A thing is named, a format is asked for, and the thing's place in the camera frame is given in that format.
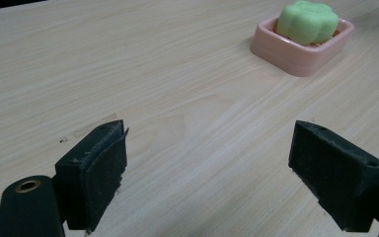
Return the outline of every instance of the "wood grain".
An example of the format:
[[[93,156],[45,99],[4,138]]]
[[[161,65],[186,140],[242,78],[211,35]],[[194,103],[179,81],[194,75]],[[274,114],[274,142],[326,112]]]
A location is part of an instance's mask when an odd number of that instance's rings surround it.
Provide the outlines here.
[[[341,232],[287,159],[297,119],[379,158],[379,1],[323,1],[355,31],[307,78],[249,51],[257,22],[290,2],[0,9],[0,196],[124,119],[129,165],[94,236],[376,236],[376,221]]]

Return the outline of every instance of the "wooden table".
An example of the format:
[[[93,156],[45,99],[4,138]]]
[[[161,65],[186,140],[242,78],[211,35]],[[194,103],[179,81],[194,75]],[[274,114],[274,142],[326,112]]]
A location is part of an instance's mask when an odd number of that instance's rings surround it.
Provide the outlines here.
[[[341,232],[287,163],[297,119],[379,158],[379,1],[323,1],[355,31],[307,78],[249,50],[257,22],[290,2],[0,9],[0,196],[124,119],[128,167],[94,236],[376,236],[376,221]]]

